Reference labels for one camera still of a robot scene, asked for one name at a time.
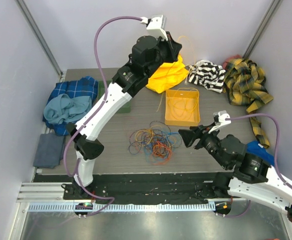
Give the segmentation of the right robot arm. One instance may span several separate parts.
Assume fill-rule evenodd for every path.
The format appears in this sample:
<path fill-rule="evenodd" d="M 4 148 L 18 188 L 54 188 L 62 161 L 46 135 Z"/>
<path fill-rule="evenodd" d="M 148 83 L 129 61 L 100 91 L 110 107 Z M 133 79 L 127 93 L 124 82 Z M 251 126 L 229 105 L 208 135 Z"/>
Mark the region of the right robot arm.
<path fill-rule="evenodd" d="M 275 167 L 255 154 L 229 134 L 220 139 L 212 126 L 180 129 L 178 132 L 187 148 L 205 149 L 225 170 L 218 173 L 212 184 L 216 197 L 226 194 L 245 198 L 285 214 L 292 223 L 292 187 L 288 180 L 279 177 Z"/>

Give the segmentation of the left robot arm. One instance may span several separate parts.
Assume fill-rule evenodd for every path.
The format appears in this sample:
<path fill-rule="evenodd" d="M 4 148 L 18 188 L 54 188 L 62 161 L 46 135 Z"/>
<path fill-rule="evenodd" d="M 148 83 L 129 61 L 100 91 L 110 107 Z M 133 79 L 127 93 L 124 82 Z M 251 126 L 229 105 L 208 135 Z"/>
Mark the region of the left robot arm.
<path fill-rule="evenodd" d="M 103 127 L 148 84 L 149 78 L 163 63 L 178 60 L 182 45 L 173 40 L 170 32 L 166 35 L 167 38 L 150 35 L 138 38 L 129 61 L 117 70 L 102 99 L 81 120 L 67 125 L 78 159 L 74 192 L 80 199 L 88 199 L 92 193 L 90 184 L 93 182 L 93 168 L 96 158 L 104 150 L 97 139 Z"/>

